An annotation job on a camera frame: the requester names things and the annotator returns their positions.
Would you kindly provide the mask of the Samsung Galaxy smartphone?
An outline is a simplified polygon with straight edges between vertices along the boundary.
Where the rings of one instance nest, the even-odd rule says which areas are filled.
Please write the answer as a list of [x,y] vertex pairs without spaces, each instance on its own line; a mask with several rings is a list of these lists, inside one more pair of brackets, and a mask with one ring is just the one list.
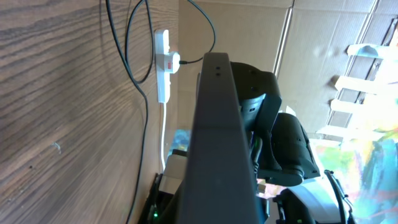
[[263,223],[238,108],[228,54],[205,54],[177,223]]

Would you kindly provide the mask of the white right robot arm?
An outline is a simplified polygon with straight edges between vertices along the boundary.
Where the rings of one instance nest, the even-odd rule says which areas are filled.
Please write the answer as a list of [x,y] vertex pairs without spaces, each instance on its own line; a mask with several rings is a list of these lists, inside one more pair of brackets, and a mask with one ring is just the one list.
[[276,77],[231,63],[254,176],[282,187],[276,223],[354,223],[353,204],[333,171],[321,170],[299,119],[281,112]]

